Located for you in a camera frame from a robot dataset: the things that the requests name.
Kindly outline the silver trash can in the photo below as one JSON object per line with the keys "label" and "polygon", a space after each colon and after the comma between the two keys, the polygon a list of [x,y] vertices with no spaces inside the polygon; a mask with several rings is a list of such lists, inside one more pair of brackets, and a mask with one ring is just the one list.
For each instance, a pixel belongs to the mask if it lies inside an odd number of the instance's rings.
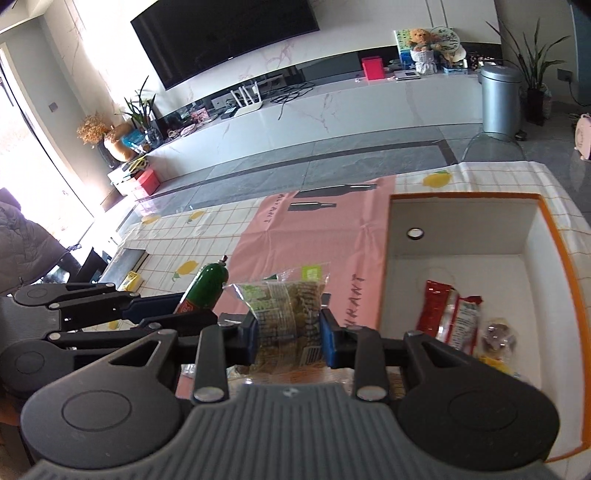
{"label": "silver trash can", "polygon": [[521,126],[519,70],[485,64],[479,72],[483,100],[483,131],[514,137]]}

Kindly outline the yellow small box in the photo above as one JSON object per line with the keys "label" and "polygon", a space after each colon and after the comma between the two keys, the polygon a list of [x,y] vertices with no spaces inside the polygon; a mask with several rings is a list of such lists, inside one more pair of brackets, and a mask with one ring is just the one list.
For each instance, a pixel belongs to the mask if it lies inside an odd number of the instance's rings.
{"label": "yellow small box", "polygon": [[141,275],[134,271],[129,271],[118,287],[119,291],[135,293],[140,288],[143,279]]}

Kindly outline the yellow chips bag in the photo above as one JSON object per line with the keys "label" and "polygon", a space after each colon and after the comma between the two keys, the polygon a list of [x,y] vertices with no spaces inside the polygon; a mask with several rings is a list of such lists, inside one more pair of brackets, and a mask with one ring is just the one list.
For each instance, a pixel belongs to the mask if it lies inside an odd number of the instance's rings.
{"label": "yellow chips bag", "polygon": [[530,384],[530,380],[526,377],[518,373],[515,369],[513,369],[508,363],[504,362],[503,360],[499,360],[493,357],[489,357],[486,355],[480,355],[478,360],[483,364],[486,364],[504,374],[507,374],[517,380]]}

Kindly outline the red snack packet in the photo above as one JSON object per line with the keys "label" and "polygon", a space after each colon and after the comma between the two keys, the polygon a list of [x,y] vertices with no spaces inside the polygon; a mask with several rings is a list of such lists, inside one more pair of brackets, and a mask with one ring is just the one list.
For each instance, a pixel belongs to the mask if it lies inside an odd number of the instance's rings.
{"label": "red snack packet", "polygon": [[480,296],[463,297],[452,285],[428,280],[416,329],[472,355],[481,321]]}

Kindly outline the lemon checkered tablecloth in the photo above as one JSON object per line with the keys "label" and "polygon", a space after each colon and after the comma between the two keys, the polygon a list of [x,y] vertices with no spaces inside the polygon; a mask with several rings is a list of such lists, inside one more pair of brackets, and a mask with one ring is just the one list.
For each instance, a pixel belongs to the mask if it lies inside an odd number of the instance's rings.
{"label": "lemon checkered tablecloth", "polygon": [[252,281],[293,267],[328,274],[339,321],[375,326],[386,271],[390,204],[415,199],[531,200],[560,237],[568,282],[590,309],[590,227],[558,180],[536,162],[461,163],[441,170],[386,176],[144,218],[122,243],[145,249],[145,295],[173,292],[207,260],[228,255],[230,279]]}

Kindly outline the green-label clear snack bag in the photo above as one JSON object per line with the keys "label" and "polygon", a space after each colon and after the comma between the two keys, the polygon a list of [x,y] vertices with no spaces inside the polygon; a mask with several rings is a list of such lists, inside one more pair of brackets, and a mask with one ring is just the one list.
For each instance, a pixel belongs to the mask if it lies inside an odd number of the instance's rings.
{"label": "green-label clear snack bag", "polygon": [[259,328],[256,357],[245,373],[280,374],[322,359],[320,311],[331,264],[308,264],[266,278],[229,284],[222,298],[236,300]]}

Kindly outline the dried orange flowers vase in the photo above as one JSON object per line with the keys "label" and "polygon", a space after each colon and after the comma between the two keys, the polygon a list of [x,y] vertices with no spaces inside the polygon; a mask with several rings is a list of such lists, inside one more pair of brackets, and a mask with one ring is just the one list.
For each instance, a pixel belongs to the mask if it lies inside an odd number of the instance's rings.
{"label": "dried orange flowers vase", "polygon": [[119,162],[111,155],[104,144],[109,131],[110,128],[102,117],[95,113],[83,119],[76,129],[76,135],[84,144],[89,144],[93,149],[97,150],[108,168],[114,170],[118,167]]}

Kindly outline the black wall television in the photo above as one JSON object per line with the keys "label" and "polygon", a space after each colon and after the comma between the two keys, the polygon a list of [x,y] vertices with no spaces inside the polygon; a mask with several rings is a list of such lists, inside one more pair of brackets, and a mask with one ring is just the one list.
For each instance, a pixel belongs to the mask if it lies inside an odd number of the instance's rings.
{"label": "black wall television", "polygon": [[131,20],[165,89],[256,49],[317,32],[308,1],[157,1]]}

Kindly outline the orange cardboard box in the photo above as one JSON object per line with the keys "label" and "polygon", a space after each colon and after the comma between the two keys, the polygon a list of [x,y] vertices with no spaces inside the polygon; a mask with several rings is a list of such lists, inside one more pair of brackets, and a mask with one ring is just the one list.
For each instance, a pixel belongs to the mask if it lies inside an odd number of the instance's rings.
{"label": "orange cardboard box", "polygon": [[587,305],[548,202],[531,193],[394,195],[387,240],[382,334],[418,325],[430,280],[481,297],[483,320],[505,320],[516,334],[511,369],[559,412],[551,460],[589,449]]}

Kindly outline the pink bottle-print mat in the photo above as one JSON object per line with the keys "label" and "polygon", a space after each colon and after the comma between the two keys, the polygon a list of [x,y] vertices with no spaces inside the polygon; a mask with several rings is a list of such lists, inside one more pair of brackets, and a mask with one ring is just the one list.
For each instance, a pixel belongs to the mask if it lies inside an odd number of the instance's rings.
{"label": "pink bottle-print mat", "polygon": [[377,329],[381,322],[391,195],[396,178],[332,187],[338,195],[263,199],[228,256],[229,284],[328,262],[325,292],[342,326]]}

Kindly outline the small green plant vase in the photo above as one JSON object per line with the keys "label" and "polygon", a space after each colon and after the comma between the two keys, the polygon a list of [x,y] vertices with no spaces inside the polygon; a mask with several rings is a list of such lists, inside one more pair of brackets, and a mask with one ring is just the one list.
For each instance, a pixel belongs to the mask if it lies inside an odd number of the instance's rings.
{"label": "small green plant vase", "polygon": [[156,149],[163,142],[154,109],[156,95],[144,95],[148,79],[149,77],[146,77],[143,80],[134,97],[124,98],[124,106],[120,110],[120,114],[127,116],[142,135],[142,149],[145,152]]}

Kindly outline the white tv console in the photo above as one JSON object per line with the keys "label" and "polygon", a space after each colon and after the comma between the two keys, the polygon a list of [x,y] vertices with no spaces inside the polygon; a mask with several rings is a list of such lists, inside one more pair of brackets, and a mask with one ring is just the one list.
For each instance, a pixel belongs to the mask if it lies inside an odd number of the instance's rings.
{"label": "white tv console", "polygon": [[478,133],[482,118],[474,75],[345,80],[215,120],[158,148],[148,162],[165,193],[211,189],[243,174],[273,186],[296,183],[308,167],[328,174],[324,161],[360,161],[365,175],[407,173],[456,163],[452,145]]}

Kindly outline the green sausage stick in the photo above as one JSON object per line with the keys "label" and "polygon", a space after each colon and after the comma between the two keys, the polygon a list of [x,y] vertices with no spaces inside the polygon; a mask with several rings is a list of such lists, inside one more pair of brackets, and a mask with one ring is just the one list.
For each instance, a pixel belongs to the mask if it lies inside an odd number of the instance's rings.
{"label": "green sausage stick", "polygon": [[228,282],[228,256],[202,267],[182,295],[174,313],[212,310]]}

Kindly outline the red white storage box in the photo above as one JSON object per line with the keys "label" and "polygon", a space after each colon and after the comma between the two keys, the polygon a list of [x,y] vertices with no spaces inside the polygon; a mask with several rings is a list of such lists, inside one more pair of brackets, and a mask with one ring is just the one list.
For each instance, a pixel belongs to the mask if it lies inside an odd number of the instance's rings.
{"label": "red white storage box", "polygon": [[145,157],[121,163],[107,177],[122,196],[136,200],[151,196],[160,187],[160,181]]}

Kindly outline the pink small heater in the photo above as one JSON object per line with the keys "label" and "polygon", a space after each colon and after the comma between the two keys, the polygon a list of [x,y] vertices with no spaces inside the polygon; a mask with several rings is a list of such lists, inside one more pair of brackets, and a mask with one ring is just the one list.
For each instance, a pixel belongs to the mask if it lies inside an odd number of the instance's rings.
{"label": "pink small heater", "polygon": [[575,128],[575,150],[579,152],[584,161],[590,160],[591,150],[591,117],[583,114],[577,121]]}

